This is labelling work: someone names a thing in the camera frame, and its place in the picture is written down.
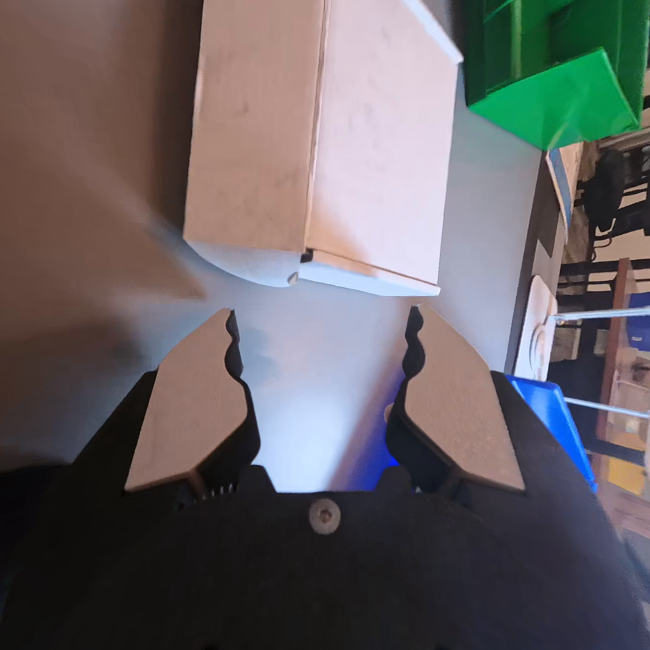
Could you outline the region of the green plastic bin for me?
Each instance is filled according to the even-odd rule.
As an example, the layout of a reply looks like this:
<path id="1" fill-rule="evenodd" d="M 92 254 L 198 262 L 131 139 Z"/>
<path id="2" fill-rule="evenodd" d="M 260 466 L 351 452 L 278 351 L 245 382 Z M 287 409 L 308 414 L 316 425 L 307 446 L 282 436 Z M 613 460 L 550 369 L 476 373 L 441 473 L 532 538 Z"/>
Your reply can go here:
<path id="1" fill-rule="evenodd" d="M 552 150 L 637 131 L 648 1 L 464 1 L 468 108 Z"/>

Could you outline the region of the blue plastic bin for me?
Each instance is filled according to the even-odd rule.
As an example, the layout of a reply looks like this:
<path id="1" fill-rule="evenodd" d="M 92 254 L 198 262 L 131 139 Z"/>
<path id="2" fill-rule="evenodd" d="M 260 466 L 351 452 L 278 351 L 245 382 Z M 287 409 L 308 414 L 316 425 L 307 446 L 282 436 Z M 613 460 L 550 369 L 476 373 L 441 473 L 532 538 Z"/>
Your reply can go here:
<path id="1" fill-rule="evenodd" d="M 506 379 L 571 458 L 591 491 L 597 493 L 595 473 L 561 388 L 513 375 L 506 375 Z"/>

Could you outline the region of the white router with antennas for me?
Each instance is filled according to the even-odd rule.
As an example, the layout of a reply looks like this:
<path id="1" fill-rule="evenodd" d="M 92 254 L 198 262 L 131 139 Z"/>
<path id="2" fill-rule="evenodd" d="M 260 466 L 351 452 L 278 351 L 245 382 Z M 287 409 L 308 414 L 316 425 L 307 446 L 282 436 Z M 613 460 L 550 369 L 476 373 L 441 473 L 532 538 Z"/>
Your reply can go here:
<path id="1" fill-rule="evenodd" d="M 532 279 L 524 323 L 517 351 L 515 375 L 548 382 L 550 352 L 559 322 L 581 323 L 609 320 L 606 332 L 605 354 L 584 354 L 575 360 L 567 360 L 561 369 L 556 369 L 558 378 L 563 379 L 561 388 L 568 407 L 570 405 L 616 413 L 627 418 L 649 420 L 649 409 L 633 409 L 614 403 L 626 396 L 625 390 L 635 389 L 646 395 L 649 403 L 649 389 L 627 380 L 632 374 L 633 361 L 640 351 L 639 343 L 632 334 L 635 324 L 629 321 L 649 323 L 649 306 L 558 313 L 557 301 L 548 286 L 540 278 Z"/>

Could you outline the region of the cardboard box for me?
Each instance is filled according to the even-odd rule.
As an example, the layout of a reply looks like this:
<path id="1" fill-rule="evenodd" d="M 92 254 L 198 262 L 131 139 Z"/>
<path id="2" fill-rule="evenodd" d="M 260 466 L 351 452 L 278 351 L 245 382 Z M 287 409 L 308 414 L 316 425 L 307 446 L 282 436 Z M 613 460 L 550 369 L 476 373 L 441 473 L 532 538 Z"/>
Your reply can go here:
<path id="1" fill-rule="evenodd" d="M 422 1 L 204 1 L 183 239 L 270 287 L 437 296 L 462 61 Z"/>

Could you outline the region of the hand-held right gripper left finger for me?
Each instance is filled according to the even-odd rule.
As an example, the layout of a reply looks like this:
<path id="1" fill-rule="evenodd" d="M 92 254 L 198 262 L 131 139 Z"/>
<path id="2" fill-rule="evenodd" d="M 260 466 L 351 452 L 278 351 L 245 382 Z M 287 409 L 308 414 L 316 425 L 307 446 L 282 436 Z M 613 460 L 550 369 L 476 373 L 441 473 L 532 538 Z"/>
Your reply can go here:
<path id="1" fill-rule="evenodd" d="M 183 481 L 195 495 L 229 493 L 261 447 L 242 378 L 235 311 L 217 311 L 158 366 L 124 489 Z"/>

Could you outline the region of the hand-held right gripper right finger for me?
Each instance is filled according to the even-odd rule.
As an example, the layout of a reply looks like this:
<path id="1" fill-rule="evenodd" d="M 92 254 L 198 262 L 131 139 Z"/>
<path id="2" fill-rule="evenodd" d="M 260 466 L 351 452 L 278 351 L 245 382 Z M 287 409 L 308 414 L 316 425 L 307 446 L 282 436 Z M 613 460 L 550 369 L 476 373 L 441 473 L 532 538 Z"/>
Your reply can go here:
<path id="1" fill-rule="evenodd" d="M 386 445 L 414 489 L 460 482 L 523 493 L 524 478 L 483 357 L 428 304 L 410 309 L 404 378 L 386 411 Z"/>

